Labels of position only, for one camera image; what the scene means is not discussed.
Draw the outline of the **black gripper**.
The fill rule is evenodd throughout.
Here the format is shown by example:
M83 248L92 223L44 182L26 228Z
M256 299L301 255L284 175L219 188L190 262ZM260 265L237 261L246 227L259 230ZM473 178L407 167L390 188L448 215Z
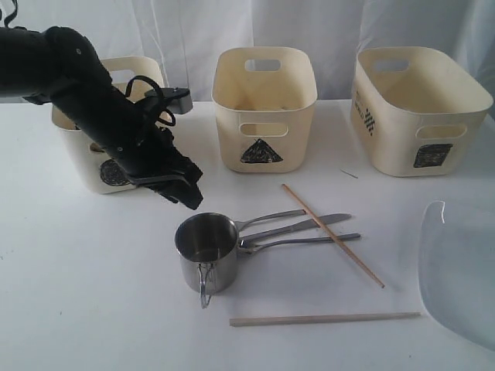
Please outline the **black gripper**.
M175 147L171 131L151 131L140 145L123 155L123 169L132 179L157 182L148 188L172 203L197 209L203 195L196 183L201 169Z

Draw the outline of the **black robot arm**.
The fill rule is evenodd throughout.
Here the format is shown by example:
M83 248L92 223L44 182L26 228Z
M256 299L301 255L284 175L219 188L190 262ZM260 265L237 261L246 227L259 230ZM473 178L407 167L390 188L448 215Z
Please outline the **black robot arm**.
M89 39L74 29L1 29L1 95L51 103L119 165L130 183L197 209L202 171L173 144L170 127L191 110L186 88L137 75L112 83Z

